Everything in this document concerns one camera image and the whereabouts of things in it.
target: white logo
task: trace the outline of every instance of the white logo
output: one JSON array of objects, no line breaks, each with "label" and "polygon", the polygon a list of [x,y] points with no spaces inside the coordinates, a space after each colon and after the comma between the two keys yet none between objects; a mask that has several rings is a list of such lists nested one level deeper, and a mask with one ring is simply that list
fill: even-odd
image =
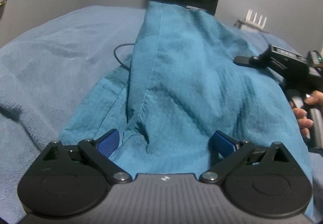
[{"label": "white logo", "polygon": [[168,177],[168,176],[163,176],[162,178],[161,178],[161,180],[163,180],[163,181],[167,181],[167,180],[170,180],[171,178],[170,177]]}]

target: metal screw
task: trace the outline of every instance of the metal screw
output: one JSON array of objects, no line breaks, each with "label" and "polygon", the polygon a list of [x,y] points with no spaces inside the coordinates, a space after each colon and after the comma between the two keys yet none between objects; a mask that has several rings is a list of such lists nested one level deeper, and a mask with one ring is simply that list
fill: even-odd
[{"label": "metal screw", "polygon": [[117,180],[117,181],[127,181],[130,178],[130,175],[127,172],[118,172],[116,174],[113,175],[113,177]]},{"label": "metal screw", "polygon": [[218,178],[218,174],[214,172],[204,172],[202,178],[208,181],[214,181]]}]

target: blue garment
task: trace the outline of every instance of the blue garment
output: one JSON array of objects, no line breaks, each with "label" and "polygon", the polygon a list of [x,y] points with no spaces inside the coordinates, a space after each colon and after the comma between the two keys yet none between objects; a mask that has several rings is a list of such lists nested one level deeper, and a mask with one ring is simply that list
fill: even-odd
[{"label": "blue garment", "polygon": [[133,177],[198,177],[216,162],[209,140],[221,130],[257,145],[281,141],[312,180],[298,123],[270,71],[233,63],[257,54],[203,11],[150,2],[131,72],[119,67],[97,83],[60,138],[76,144],[116,128],[121,140],[110,159]]}]

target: black handheld device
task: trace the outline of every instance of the black handheld device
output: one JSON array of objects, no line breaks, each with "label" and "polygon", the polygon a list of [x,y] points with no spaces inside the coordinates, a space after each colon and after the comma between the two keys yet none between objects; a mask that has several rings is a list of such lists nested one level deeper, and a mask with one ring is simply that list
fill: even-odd
[{"label": "black handheld device", "polygon": [[312,223],[304,215],[311,183],[281,142],[264,148],[221,131],[210,141],[224,159],[198,179],[134,180],[108,158],[119,143],[115,129],[73,146],[52,141],[18,184],[27,213],[19,224]]},{"label": "black handheld device", "polygon": [[285,49],[269,45],[259,56],[236,56],[234,63],[254,68],[271,68],[285,79],[283,90],[286,97],[293,101],[296,107],[307,111],[307,117],[313,120],[310,129],[310,141],[306,144],[310,151],[322,154],[323,148],[323,117],[322,107],[310,106],[304,99],[314,90],[323,92],[323,77],[320,65],[323,63],[317,51],[308,53],[307,58]]}]

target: gray ribbed panel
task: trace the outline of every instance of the gray ribbed panel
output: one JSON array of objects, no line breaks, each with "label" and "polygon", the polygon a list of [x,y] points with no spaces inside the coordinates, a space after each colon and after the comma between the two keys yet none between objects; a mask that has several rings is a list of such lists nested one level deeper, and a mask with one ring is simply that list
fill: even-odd
[{"label": "gray ribbed panel", "polygon": [[27,217],[21,224],[309,224],[303,215],[266,220],[230,204],[216,185],[201,183],[193,174],[143,175],[115,185],[96,208],[68,220]]}]

